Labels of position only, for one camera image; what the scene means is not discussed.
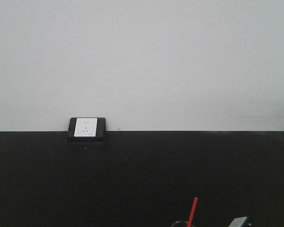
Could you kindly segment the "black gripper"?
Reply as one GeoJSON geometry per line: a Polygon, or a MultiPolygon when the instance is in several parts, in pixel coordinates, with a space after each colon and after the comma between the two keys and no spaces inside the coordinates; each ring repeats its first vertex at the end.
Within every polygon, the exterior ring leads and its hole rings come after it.
{"type": "Polygon", "coordinates": [[[234,218],[228,227],[252,227],[252,223],[248,217],[234,218]]]}

